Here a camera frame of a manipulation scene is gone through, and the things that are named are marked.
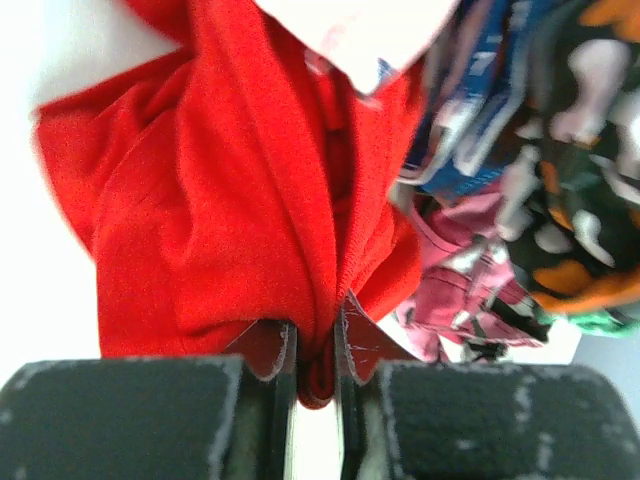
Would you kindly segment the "red cloth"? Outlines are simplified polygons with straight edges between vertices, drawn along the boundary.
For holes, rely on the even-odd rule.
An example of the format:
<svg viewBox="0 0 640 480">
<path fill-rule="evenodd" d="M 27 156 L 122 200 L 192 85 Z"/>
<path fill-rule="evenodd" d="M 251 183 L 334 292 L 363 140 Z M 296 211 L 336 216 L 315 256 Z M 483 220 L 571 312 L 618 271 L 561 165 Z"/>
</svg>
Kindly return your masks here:
<svg viewBox="0 0 640 480">
<path fill-rule="evenodd" d="M 133 1 L 177 51 L 39 108 L 53 193 L 97 271 L 105 357 L 218 354 L 257 320 L 298 330 L 298 396 L 334 392 L 332 326 L 416 288 L 388 192 L 422 69 L 372 101 L 251 1 Z"/>
</svg>

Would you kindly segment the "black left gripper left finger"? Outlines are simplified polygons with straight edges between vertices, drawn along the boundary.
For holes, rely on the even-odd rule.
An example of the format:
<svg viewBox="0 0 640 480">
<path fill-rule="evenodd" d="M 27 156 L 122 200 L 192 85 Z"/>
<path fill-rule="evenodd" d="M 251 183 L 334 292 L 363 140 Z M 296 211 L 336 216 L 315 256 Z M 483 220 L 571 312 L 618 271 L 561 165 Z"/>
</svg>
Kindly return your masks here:
<svg viewBox="0 0 640 480">
<path fill-rule="evenodd" d="M 26 364 L 1 390 L 1 475 L 283 479 L 296 350 L 259 321 L 215 356 Z"/>
</svg>

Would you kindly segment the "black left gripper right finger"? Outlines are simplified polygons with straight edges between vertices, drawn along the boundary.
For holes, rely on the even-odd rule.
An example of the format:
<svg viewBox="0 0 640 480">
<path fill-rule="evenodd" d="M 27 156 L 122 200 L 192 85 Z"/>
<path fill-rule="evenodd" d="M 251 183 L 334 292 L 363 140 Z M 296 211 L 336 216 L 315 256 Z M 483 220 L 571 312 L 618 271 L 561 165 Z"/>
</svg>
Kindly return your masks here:
<svg viewBox="0 0 640 480">
<path fill-rule="evenodd" d="M 334 327 L 345 479 L 635 479 L 623 400 L 582 366 L 427 364 L 348 296 Z"/>
</svg>

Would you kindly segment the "orange black camouflage cloth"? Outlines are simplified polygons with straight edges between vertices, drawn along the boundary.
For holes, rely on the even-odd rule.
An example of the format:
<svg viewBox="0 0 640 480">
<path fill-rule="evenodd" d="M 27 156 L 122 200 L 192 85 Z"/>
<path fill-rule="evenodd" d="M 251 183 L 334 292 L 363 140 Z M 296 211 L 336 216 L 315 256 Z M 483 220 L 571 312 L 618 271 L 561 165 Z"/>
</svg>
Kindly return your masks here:
<svg viewBox="0 0 640 480">
<path fill-rule="evenodd" d="M 559 1 L 525 43 L 525 98 L 462 159 L 504 168 L 496 221 L 546 312 L 639 307 L 639 5 Z"/>
</svg>

